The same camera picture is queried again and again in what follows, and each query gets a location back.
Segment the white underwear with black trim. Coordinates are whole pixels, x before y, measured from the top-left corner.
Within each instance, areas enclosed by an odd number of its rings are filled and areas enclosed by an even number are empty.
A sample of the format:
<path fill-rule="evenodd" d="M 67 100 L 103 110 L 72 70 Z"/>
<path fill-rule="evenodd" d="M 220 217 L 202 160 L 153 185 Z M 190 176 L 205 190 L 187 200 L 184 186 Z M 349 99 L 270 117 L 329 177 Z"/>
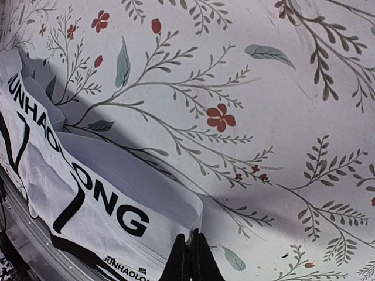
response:
<path fill-rule="evenodd" d="M 1 53 L 1 163 L 52 244 L 105 280 L 158 280 L 175 238 L 202 225 L 193 192 L 103 141 L 65 133 L 65 117 L 16 50 Z"/>

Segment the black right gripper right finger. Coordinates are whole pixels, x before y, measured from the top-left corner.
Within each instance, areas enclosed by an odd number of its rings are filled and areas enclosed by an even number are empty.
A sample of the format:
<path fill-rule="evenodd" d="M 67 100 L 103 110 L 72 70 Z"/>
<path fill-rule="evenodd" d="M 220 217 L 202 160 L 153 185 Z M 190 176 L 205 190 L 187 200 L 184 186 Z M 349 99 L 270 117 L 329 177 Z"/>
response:
<path fill-rule="evenodd" d="M 206 237 L 196 228 L 190 244 L 191 274 L 193 281 L 220 281 L 222 275 L 213 257 Z"/>

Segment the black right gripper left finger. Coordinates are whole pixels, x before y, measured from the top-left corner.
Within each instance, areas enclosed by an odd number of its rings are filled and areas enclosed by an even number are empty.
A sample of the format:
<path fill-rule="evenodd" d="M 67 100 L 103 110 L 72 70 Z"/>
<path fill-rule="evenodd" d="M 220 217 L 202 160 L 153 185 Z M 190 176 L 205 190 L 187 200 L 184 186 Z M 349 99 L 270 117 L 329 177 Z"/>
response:
<path fill-rule="evenodd" d="M 178 234 L 159 281 L 189 281 L 190 251 L 185 236 Z"/>

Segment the floral patterned table mat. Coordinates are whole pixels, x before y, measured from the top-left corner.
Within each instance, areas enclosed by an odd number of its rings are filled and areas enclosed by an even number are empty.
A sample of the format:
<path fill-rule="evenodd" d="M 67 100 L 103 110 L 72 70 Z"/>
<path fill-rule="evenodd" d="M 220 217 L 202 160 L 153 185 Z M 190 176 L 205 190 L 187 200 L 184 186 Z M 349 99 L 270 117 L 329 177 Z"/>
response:
<path fill-rule="evenodd" d="M 13 50 L 200 198 L 222 280 L 374 279 L 373 1 L 2 1 Z"/>

